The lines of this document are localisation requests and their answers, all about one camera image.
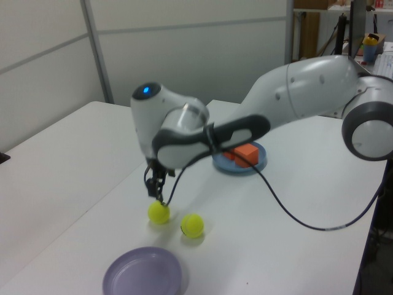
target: white wall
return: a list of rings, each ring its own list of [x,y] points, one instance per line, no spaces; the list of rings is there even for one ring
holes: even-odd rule
[[[241,102],[284,64],[287,0],[90,0],[116,104],[156,81],[172,91]]]
[[[0,1],[0,151],[103,101],[79,0]]]

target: black cable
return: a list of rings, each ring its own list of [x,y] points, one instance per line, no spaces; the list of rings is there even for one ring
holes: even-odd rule
[[[170,197],[169,197],[169,199],[168,199],[168,202],[165,204],[165,206],[168,206],[169,203],[171,203],[172,197],[173,197],[173,194],[174,194],[174,190],[176,189],[177,183],[179,182],[180,177],[182,177],[183,172],[185,171],[185,169],[187,169],[187,167],[188,167],[188,165],[185,166],[185,167],[182,169],[182,171],[180,171],[179,175],[177,176],[177,178],[176,178],[176,180],[175,180],[175,182],[174,182],[174,184],[173,184],[173,187],[172,187],[171,195],[170,195]]]
[[[241,155],[239,155],[239,154],[237,154],[237,153],[235,153],[235,152],[233,152],[233,151],[231,151],[231,150],[228,150],[228,149],[222,149],[221,152],[228,152],[228,153],[230,153],[230,154],[236,155],[236,156],[239,157],[241,160],[243,160],[243,161],[246,162],[248,165],[250,165],[251,168],[252,168],[252,169],[253,169],[253,170],[254,170],[254,171],[264,180],[264,182],[265,182],[265,184],[267,185],[267,187],[269,188],[271,194],[272,194],[273,197],[276,199],[278,205],[280,205],[280,207],[285,211],[285,213],[287,213],[294,221],[296,221],[297,223],[299,223],[299,224],[301,224],[302,226],[305,226],[305,227],[307,227],[307,228],[309,228],[309,229],[319,230],[319,231],[325,231],[325,232],[333,231],[333,230],[338,230],[338,229],[344,229],[345,227],[351,226],[351,225],[354,224],[356,221],[358,221],[360,218],[362,218],[362,217],[364,216],[364,214],[366,214],[367,211],[370,209],[370,207],[373,205],[374,201],[376,200],[376,198],[377,198],[377,196],[378,196],[378,194],[379,194],[381,188],[383,187],[384,179],[385,179],[385,177],[384,177],[383,180],[382,180],[382,182],[381,182],[381,184],[379,185],[379,188],[378,188],[378,190],[376,191],[375,195],[374,195],[373,198],[370,200],[370,203],[368,203],[368,205],[367,205],[366,208],[363,210],[363,212],[361,212],[361,214],[359,214],[359,215],[358,215],[356,218],[354,218],[352,221],[350,221],[350,222],[348,222],[348,223],[346,223],[346,224],[343,224],[342,226],[326,227],[326,228],[323,228],[323,227],[315,227],[315,226],[311,226],[311,225],[309,225],[309,224],[306,224],[306,223],[304,223],[303,221],[300,221],[300,220],[297,219],[291,212],[288,211],[288,209],[281,203],[280,199],[278,199],[276,193],[274,192],[273,188],[271,187],[271,185],[270,185],[270,183],[268,182],[268,180],[266,179],[266,177],[264,177],[264,175],[255,167],[255,165],[251,164],[250,161],[248,161],[247,159],[245,159],[245,158],[242,157]],[[185,169],[186,169],[188,166],[190,166],[190,164],[186,165],[186,166],[182,169],[182,171],[179,173],[179,175],[177,176],[177,178],[176,178],[176,180],[175,180],[175,183],[174,183],[174,185],[173,185],[173,188],[172,188],[171,195],[170,195],[170,197],[169,197],[169,199],[168,199],[168,202],[165,204],[165,206],[168,206],[168,205],[171,203],[172,197],[173,197],[173,194],[174,194],[174,191],[176,190],[176,186],[177,186],[177,184],[178,184],[178,182],[179,182],[181,176],[183,175],[183,172],[185,171]]]
[[[366,208],[363,210],[363,212],[361,212],[360,215],[358,215],[355,219],[353,219],[352,221],[343,224],[342,226],[336,226],[336,227],[327,227],[327,228],[323,228],[323,227],[315,227],[315,226],[310,226],[302,221],[300,221],[299,219],[297,219],[294,215],[292,215],[291,212],[288,211],[287,208],[285,208],[285,206],[281,203],[281,201],[278,199],[276,193],[274,192],[273,188],[270,186],[270,183],[267,181],[266,177],[264,177],[262,175],[262,173],[255,167],[255,165],[251,164],[247,159],[245,159],[244,157],[242,157],[239,154],[235,154],[233,151],[229,151],[229,150],[223,150],[224,152],[229,152],[233,155],[237,155],[241,160],[245,161],[248,165],[250,165],[252,167],[252,169],[254,169],[255,172],[258,173],[258,175],[264,180],[264,182],[266,183],[266,185],[268,186],[271,194],[273,195],[273,197],[276,199],[276,201],[278,202],[278,204],[280,205],[280,207],[297,223],[308,227],[309,229],[313,229],[313,230],[320,230],[320,231],[332,231],[332,230],[338,230],[338,229],[344,229],[345,227],[351,226],[352,224],[354,224],[356,221],[358,221],[360,218],[362,218],[364,216],[364,214],[367,213],[367,211],[370,209],[370,207],[373,205],[375,199],[377,198],[379,191],[381,190],[383,183],[384,183],[384,179],[381,182],[381,184],[379,185],[378,190],[376,191],[375,195],[373,196],[373,198],[371,199],[370,203],[368,203],[368,205],[366,206]]]
[[[323,56],[323,54],[325,53],[325,50],[326,50],[327,46],[328,46],[328,45],[330,44],[330,42],[333,40],[333,35],[334,35],[334,32],[336,31],[337,27],[338,27],[338,22],[337,22],[336,26],[334,27],[333,32],[332,32],[332,34],[330,35],[329,39],[327,40],[326,46],[325,46],[325,48],[324,48],[324,51],[322,51],[320,57]]]

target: table surface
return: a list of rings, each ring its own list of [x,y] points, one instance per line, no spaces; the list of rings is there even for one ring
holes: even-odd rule
[[[129,108],[93,102],[0,165],[0,287],[139,166]]]
[[[238,107],[212,101],[211,118]],[[341,121],[313,117],[258,140],[267,150],[263,174],[283,204],[320,227],[355,218],[376,192],[385,162],[354,157],[341,138]],[[290,219],[257,176],[230,176],[210,158],[188,168],[171,203],[171,220],[149,222],[152,199],[142,164],[0,289],[1,295],[101,294],[106,269],[142,246],[173,252],[182,271],[181,294],[352,294],[374,206],[354,225],[334,232]],[[167,180],[165,197],[174,180]],[[203,237],[179,228],[187,213],[205,221]]]

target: red cube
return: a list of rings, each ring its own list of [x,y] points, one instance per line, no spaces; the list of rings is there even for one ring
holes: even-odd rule
[[[259,161],[259,150],[256,146],[253,146],[250,143],[244,144],[242,146],[238,146],[235,148],[235,163],[243,168],[248,168],[250,165],[240,159],[238,155],[245,158],[248,162],[253,165],[257,165]]]

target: yellow tennis ball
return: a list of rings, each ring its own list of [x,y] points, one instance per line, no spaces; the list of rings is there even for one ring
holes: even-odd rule
[[[188,238],[197,238],[203,233],[203,219],[197,214],[187,214],[183,217],[180,228]]]
[[[147,215],[149,219],[156,224],[163,224],[169,220],[169,207],[161,204],[160,201],[155,201],[149,206]]]

